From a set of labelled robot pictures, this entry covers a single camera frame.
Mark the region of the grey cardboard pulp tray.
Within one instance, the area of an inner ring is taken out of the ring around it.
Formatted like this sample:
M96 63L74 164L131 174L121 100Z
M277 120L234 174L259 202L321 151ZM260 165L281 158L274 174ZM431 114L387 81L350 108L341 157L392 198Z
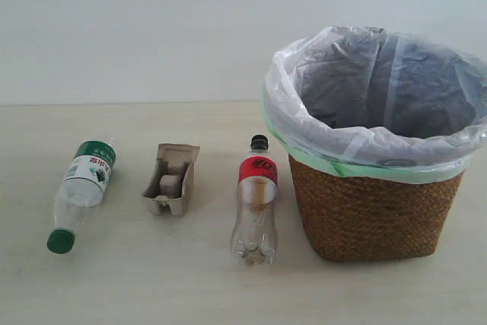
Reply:
M192 198L197 145L161 143L158 145L154 171L142 201L152 215L169 209L172 216L186 214Z

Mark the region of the red-labelled black-capped soda bottle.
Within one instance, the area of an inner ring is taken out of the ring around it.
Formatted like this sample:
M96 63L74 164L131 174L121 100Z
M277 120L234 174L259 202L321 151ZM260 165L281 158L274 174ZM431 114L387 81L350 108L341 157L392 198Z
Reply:
M231 235L231 252L246 266L270 264L275 258L278 181L268 139L265 135L255 135L250 140L250 151L239 166L237 217Z

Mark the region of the green-capped clear water bottle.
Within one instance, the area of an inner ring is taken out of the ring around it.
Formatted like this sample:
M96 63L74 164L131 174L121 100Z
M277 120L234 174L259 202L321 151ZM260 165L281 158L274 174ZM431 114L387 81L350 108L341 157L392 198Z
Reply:
M115 163L112 139L88 139L78 146L53 202L50 252L72 250L80 227L103 201Z

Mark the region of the woven brown wicker basket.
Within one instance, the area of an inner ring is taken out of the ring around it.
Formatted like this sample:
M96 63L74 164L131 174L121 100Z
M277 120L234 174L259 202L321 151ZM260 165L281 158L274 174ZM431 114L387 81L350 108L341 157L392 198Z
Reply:
M288 161L307 239L334 262L432 255L463 178L415 185L336 177Z

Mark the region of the translucent white-green bin liner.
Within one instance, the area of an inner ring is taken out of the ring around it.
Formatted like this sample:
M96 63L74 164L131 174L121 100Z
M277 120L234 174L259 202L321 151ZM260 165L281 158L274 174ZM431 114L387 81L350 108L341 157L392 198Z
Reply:
M331 26L274 54L263 115L315 170L441 182L486 144L486 63L419 35Z

